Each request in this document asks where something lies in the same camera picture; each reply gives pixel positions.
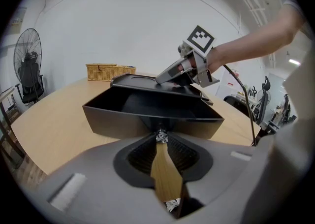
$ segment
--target standing fan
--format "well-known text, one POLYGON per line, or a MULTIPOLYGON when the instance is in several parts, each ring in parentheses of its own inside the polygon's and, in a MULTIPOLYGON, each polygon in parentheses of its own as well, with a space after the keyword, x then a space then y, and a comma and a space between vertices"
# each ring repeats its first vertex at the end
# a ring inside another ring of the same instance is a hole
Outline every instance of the standing fan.
MULTIPOLYGON (((258 101, 258 104, 261 104, 262 97, 263 97, 263 95, 264 95, 263 92, 264 92, 263 90, 260 90, 260 91, 258 92, 258 94, 257 94, 257 101, 258 101)), ((271 95, 270 95, 269 91, 265 91, 265 92, 267 92, 267 94, 268 94, 268 100, 267 100, 267 105, 268 105, 269 102, 270 102, 270 99, 271 99, 271 95)))
POLYGON ((36 103, 44 93, 42 75, 39 75, 41 66, 41 43, 39 35, 34 29, 27 29, 19 37, 13 57, 16 77, 22 84, 23 97, 19 95, 23 103, 36 103))

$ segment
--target light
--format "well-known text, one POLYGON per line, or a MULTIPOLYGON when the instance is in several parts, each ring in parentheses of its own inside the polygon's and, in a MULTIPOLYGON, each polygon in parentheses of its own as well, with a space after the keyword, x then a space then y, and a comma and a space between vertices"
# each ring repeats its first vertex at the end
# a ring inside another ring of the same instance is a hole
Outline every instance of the light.
POLYGON ((293 59, 290 59, 289 62, 292 63, 292 64, 296 64, 296 65, 300 65, 301 64, 298 61, 295 61, 293 59))

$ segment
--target wooden table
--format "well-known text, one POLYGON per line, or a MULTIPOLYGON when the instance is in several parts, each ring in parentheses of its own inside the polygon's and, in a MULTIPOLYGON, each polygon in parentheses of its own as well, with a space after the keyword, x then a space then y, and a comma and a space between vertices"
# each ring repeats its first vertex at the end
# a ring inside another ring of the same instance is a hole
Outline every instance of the wooden table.
MULTIPOLYGON (((87 149, 118 140, 93 133, 82 109, 83 104, 109 86, 109 82, 77 81, 43 98, 12 124, 26 153, 46 174, 87 149)), ((225 119, 211 140, 249 146, 252 142, 249 118, 220 98, 209 98, 214 103, 213 109, 225 119)), ((258 134, 260 127, 255 124, 254 128, 258 134)), ((163 146, 158 147, 157 156, 167 156, 166 145, 163 146)), ((153 173, 156 173, 154 167, 157 167, 156 162, 153 164, 153 173)), ((174 172, 176 168, 172 165, 169 173, 174 172)))

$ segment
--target wrist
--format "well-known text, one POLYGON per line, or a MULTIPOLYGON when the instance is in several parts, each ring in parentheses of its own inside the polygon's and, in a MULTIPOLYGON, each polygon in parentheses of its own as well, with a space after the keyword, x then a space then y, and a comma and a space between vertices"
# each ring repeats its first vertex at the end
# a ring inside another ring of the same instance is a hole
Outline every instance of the wrist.
POLYGON ((208 54, 208 64, 218 64, 220 66, 226 64, 224 60, 224 54, 222 53, 220 46, 214 47, 208 54))

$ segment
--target wicker basket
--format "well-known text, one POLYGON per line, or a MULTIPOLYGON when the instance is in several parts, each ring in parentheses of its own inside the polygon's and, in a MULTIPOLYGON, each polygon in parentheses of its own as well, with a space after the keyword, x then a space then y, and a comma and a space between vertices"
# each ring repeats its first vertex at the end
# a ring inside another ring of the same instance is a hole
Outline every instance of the wicker basket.
POLYGON ((113 77, 124 73, 135 74, 136 68, 117 64, 86 64, 88 80, 111 81, 113 77))

